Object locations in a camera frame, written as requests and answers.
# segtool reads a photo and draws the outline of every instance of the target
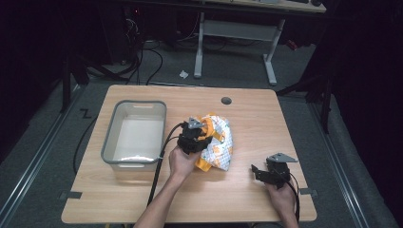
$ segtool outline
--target light wood surface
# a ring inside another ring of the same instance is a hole
[[[293,10],[318,13],[323,13],[326,11],[326,8],[323,6],[323,4],[321,4],[319,7],[315,7],[311,4],[311,1],[309,3],[299,3],[293,1],[278,0],[278,3],[275,4],[261,3],[258,0],[205,0],[205,2],[243,5],[248,7],[269,8],[277,10]]]
[[[222,97],[232,104],[221,103]],[[207,87],[113,85],[109,88],[62,215],[66,223],[135,222],[146,207],[153,172],[114,173],[101,158],[113,108],[121,100],[163,101],[167,105],[165,136],[191,116],[215,112],[230,122],[234,154],[228,171],[196,168],[175,197],[167,222],[276,221],[264,185],[255,180],[251,164],[266,170],[267,156],[278,152],[297,159],[286,122],[273,90]],[[178,136],[177,129],[172,136]],[[176,145],[166,147],[156,194],[169,175],[167,157]],[[289,163],[300,188],[307,187],[299,163]],[[300,220],[314,220],[309,195],[300,196]]]

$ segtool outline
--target snack bag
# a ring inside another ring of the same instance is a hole
[[[201,118],[201,122],[206,126],[202,128],[206,136],[213,136],[207,148],[201,152],[201,157],[196,161],[204,172],[211,166],[228,171],[233,153],[232,135],[229,122],[222,116],[207,115]]]

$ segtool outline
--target plastic bin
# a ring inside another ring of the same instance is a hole
[[[118,102],[101,152],[104,162],[114,171],[154,171],[163,147],[165,119],[164,102]]]

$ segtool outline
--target white desk frame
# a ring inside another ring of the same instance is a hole
[[[271,41],[272,45],[268,54],[263,54],[263,62],[266,66],[269,84],[275,86],[277,84],[276,75],[273,70],[272,58],[278,44],[279,36],[284,27],[285,20],[281,19],[276,27],[224,22],[215,20],[204,20],[204,12],[201,12],[200,29],[199,29],[199,46],[196,54],[195,78],[202,76],[202,41],[204,35],[214,35],[222,37]]]

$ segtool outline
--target metal desk leg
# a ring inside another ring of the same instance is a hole
[[[196,53],[196,64],[195,64],[195,78],[200,78],[202,76],[202,37],[204,33],[204,12],[201,12],[201,21],[199,28],[199,46],[198,52]]]
[[[285,23],[284,19],[279,21],[278,27],[276,29],[276,32],[275,32],[275,35],[274,35],[274,38],[272,41],[272,46],[270,48],[270,52],[268,54],[263,55],[264,65],[266,66],[267,77],[269,78],[269,84],[272,86],[275,86],[277,84],[276,75],[275,75],[275,72],[274,72],[273,66],[272,66],[272,58],[273,58],[273,54],[275,53],[276,46],[278,44],[279,36],[281,35],[282,28],[284,27],[284,23]]]

